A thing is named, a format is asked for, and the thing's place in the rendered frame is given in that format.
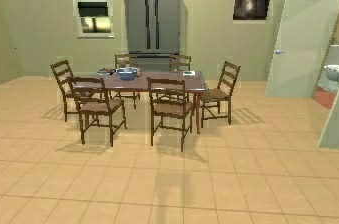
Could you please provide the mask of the white framed window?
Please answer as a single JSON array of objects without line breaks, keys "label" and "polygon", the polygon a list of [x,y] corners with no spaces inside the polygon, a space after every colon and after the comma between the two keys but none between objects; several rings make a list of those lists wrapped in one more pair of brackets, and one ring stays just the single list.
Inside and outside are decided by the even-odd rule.
[{"label": "white framed window", "polygon": [[113,38],[112,0],[73,0],[79,38]]}]

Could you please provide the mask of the white toilet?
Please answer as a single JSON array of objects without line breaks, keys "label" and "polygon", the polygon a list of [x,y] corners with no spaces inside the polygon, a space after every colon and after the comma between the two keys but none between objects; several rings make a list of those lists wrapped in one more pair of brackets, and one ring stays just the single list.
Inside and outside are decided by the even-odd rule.
[{"label": "white toilet", "polygon": [[339,82],[339,45],[331,45],[325,61],[324,71],[330,81]]}]

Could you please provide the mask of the blue bowl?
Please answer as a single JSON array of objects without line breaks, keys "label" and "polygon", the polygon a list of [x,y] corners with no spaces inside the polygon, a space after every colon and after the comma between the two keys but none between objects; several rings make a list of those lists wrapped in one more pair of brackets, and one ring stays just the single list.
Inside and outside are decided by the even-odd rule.
[{"label": "blue bowl", "polygon": [[137,76],[136,68],[119,68],[116,70],[118,77],[123,81],[132,81]]}]

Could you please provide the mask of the grey steel fridge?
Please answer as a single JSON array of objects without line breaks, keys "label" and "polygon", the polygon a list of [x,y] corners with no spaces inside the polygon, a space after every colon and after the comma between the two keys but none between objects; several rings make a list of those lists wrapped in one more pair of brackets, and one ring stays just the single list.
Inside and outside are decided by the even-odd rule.
[{"label": "grey steel fridge", "polygon": [[143,70],[168,71],[169,56],[180,52],[180,0],[159,0],[160,48],[155,48],[155,0],[150,6],[150,49],[146,48],[145,1],[125,0],[128,53]]}]

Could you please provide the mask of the brown wooden dining chair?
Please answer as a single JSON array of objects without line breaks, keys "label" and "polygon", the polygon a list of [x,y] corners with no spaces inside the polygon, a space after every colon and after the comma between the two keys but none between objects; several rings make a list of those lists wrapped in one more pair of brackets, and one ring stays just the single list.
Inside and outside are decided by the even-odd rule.
[{"label": "brown wooden dining chair", "polygon": [[[238,80],[241,67],[234,63],[225,61],[217,83],[217,86],[206,90],[200,97],[201,127],[206,120],[224,119],[232,124],[232,95]],[[221,114],[221,103],[227,103],[227,114]]]},{"label": "brown wooden dining chair", "polygon": [[[169,71],[158,72],[154,77],[158,79],[167,79],[167,80],[177,80],[177,76],[180,72],[183,71],[190,71],[191,68],[191,56],[187,55],[175,55],[171,54],[169,56]],[[180,100],[180,96],[178,95],[171,95],[171,94],[165,94],[165,93],[155,93],[154,95],[155,99],[163,99],[163,100],[172,100],[173,98],[176,100]],[[187,102],[189,102],[189,93],[185,94],[185,99]]]},{"label": "brown wooden dining chair", "polygon": [[[121,126],[127,128],[124,100],[110,98],[103,79],[68,77],[67,80],[79,116],[82,144],[85,144],[85,133],[88,129],[97,126],[109,128],[110,146],[113,146],[115,133]],[[118,109],[122,110],[122,120],[119,124],[114,124],[113,116]]]},{"label": "brown wooden dining chair", "polygon": [[[137,62],[137,55],[135,54],[115,54],[115,75],[118,77],[116,70],[119,68],[136,68],[138,73],[138,62]],[[120,91],[118,91],[113,98],[131,98],[133,100],[133,108],[136,109],[136,101],[140,99],[140,93],[136,91],[132,91],[132,95],[130,96],[123,96]]]},{"label": "brown wooden dining chair", "polygon": [[[186,87],[184,80],[167,80],[158,78],[147,78],[149,103],[150,103],[150,143],[154,143],[156,131],[161,129],[177,130],[181,132],[181,151],[184,151],[185,137],[192,132],[192,118],[194,115],[194,104],[185,99]],[[155,99],[155,93],[165,93],[180,96],[180,100]],[[178,119],[182,121],[180,127],[167,126],[165,118]]]},{"label": "brown wooden dining chair", "polygon": [[69,84],[69,78],[73,77],[73,72],[67,60],[51,64],[50,68],[62,94],[64,120],[67,121],[69,114],[77,114],[77,111],[68,110],[67,103],[68,98],[74,98],[74,94],[72,93],[71,86]]}]

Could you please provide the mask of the dark framed wall picture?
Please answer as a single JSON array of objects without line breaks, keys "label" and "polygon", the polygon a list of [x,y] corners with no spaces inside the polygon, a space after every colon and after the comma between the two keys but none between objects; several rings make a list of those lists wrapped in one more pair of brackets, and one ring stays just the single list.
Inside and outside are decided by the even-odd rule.
[{"label": "dark framed wall picture", "polygon": [[266,20],[270,0],[235,0],[234,20]]}]

